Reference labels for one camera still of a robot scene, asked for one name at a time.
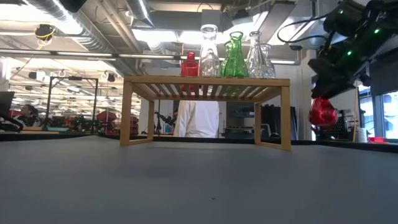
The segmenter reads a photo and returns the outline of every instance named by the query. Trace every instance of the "glass vase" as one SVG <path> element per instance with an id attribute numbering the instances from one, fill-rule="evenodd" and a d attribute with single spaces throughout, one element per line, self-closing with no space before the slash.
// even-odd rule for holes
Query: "glass vase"
<path id="1" fill-rule="evenodd" d="M 267 65 L 261 51 L 260 35 L 261 32 L 259 31 L 250 33 L 250 49 L 246 60 L 246 66 L 248 67 L 248 74 L 251 78 L 267 78 Z"/>
<path id="2" fill-rule="evenodd" d="M 231 47 L 232 47 L 231 41 L 228 41 L 227 43 L 225 43 L 224 47 L 226 49 L 226 53 L 225 53 L 225 59 L 221 63 L 221 69 L 220 69 L 220 76 L 221 77 L 225 77 L 224 73 L 225 73 L 226 62 L 228 61 L 229 54 L 231 53 Z"/>
<path id="3" fill-rule="evenodd" d="M 261 51 L 266 62 L 266 77 L 276 78 L 275 66 L 269 58 L 269 50 L 272 48 L 269 44 L 261 44 Z"/>
<path id="4" fill-rule="evenodd" d="M 229 53 L 228 61 L 225 65 L 225 77 L 248 77 L 248 70 L 243 60 L 242 55 L 242 32 L 232 32 L 231 37 L 231 51 Z"/>
<path id="5" fill-rule="evenodd" d="M 220 60 L 216 47 L 217 26 L 213 24 L 203 25 L 201 28 L 203 43 L 200 50 L 199 76 L 217 77 L 220 75 Z"/>
<path id="6" fill-rule="evenodd" d="M 197 77 L 198 76 L 198 64 L 195 61 L 195 53 L 188 52 L 187 60 L 181 65 L 181 76 L 182 77 Z M 185 91 L 184 85 L 181 85 L 182 91 Z"/>

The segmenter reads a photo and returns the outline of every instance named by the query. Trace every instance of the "cable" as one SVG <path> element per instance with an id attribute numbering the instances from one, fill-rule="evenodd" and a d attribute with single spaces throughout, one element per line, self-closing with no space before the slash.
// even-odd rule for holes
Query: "cable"
<path id="1" fill-rule="evenodd" d="M 48 37 L 50 37 L 51 35 L 53 35 L 55 33 L 56 30 L 57 30 L 57 28 L 54 28 L 51 33 L 49 33 L 47 35 L 39 36 L 36 34 L 36 31 L 37 31 L 37 28 L 36 28 L 34 33 L 37 38 L 45 38 L 45 41 L 46 41 Z"/>
<path id="2" fill-rule="evenodd" d="M 282 38 L 280 38 L 280 36 L 279 36 L 279 32 L 280 32 L 282 29 L 285 29 L 285 28 L 288 27 L 288 26 L 296 25 L 296 24 L 301 24 L 301 23 L 304 23 L 304 22 L 317 21 L 317 20 L 319 20 L 319 19 L 326 18 L 327 16 L 329 16 L 329 13 L 328 13 L 328 14 L 325 14 L 325 15 L 323 15 L 323 16 L 314 17 L 314 18 L 312 18 L 312 19 L 306 19 L 306 20 L 303 20 L 303 21 L 297 21 L 297 22 L 292 22 L 291 24 L 287 24 L 286 26 L 284 26 L 284 27 L 282 27 L 281 29 L 279 29 L 279 31 L 278 31 L 278 33 L 277 33 L 277 37 L 278 37 L 278 39 L 279 39 L 280 41 L 282 41 L 283 43 L 287 43 L 287 44 L 294 44 L 294 43 L 301 42 L 301 41 L 303 41 L 303 40 L 312 39 L 312 38 L 322 38 L 322 39 L 324 39 L 325 41 L 328 41 L 328 39 L 327 39 L 326 37 L 322 36 L 322 35 L 312 35 L 312 36 L 304 37 L 304 38 L 297 39 L 297 40 L 282 40 Z"/>
<path id="3" fill-rule="evenodd" d="M 213 7 L 212 7 L 210 4 L 208 4 L 208 3 L 206 3 L 206 2 L 203 2 L 203 3 L 200 3 L 200 4 L 199 4 L 198 9 L 197 9 L 197 12 L 199 12 L 199 8 L 200 8 L 200 6 L 201 6 L 202 4 L 206 4 L 206 5 L 208 5 L 208 6 L 211 8 L 211 10 L 214 10 Z"/>

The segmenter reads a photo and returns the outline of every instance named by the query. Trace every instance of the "person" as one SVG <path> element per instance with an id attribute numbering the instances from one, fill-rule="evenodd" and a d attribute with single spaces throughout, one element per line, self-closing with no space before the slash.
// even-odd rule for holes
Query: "person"
<path id="1" fill-rule="evenodd" d="M 32 105 L 24 105 L 21 115 L 15 116 L 14 119 L 24 127 L 40 127 L 39 111 Z"/>
<path id="2" fill-rule="evenodd" d="M 175 137 L 215 138 L 220 108 L 216 101 L 182 100 L 174 129 Z"/>

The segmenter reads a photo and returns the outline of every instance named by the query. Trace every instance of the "black cable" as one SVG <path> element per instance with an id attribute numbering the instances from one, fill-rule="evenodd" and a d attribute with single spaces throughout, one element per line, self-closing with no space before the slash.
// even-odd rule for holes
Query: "black cable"
<path id="1" fill-rule="evenodd" d="M 199 8 L 200 8 L 200 6 L 203 5 L 203 4 L 208 5 L 208 6 L 211 8 L 211 10 L 214 10 L 213 7 L 212 7 L 210 4 L 208 4 L 208 3 L 206 3 L 206 2 L 202 2 L 202 3 L 199 4 L 199 6 L 198 6 L 198 8 L 197 8 L 197 12 L 199 12 Z"/>
<path id="2" fill-rule="evenodd" d="M 314 17 L 314 18 L 312 18 L 312 19 L 306 19 L 306 20 L 303 20 L 303 21 L 297 21 L 297 22 L 292 22 L 291 24 L 287 24 L 286 26 L 282 27 L 282 28 L 278 31 L 277 37 L 278 37 L 278 39 L 279 39 L 280 41 L 282 41 L 283 43 L 288 43 L 288 44 L 294 44 L 294 43 L 301 42 L 301 41 L 303 41 L 303 40 L 312 39 L 312 38 L 322 38 L 322 39 L 324 39 L 325 41 L 327 41 L 328 39 L 327 39 L 326 37 L 322 36 L 322 35 L 312 35 L 312 36 L 304 37 L 304 38 L 297 39 L 297 40 L 282 40 L 282 38 L 280 38 L 280 36 L 279 36 L 279 32 L 280 32 L 282 29 L 284 29 L 284 28 L 286 28 L 286 27 L 288 27 L 288 26 L 296 25 L 296 24 L 301 24 L 301 23 L 304 23 L 304 22 L 317 21 L 317 20 L 319 20 L 319 19 L 326 18 L 327 16 L 329 16 L 329 13 L 328 13 L 328 14 L 325 14 L 325 15 L 323 15 L 323 16 Z"/>

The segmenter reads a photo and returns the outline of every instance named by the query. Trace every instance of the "table surface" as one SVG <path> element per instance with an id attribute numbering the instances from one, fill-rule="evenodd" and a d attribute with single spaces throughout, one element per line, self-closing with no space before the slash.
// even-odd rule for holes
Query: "table surface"
<path id="1" fill-rule="evenodd" d="M 398 154 L 0 142 L 0 223 L 396 223 Z"/>

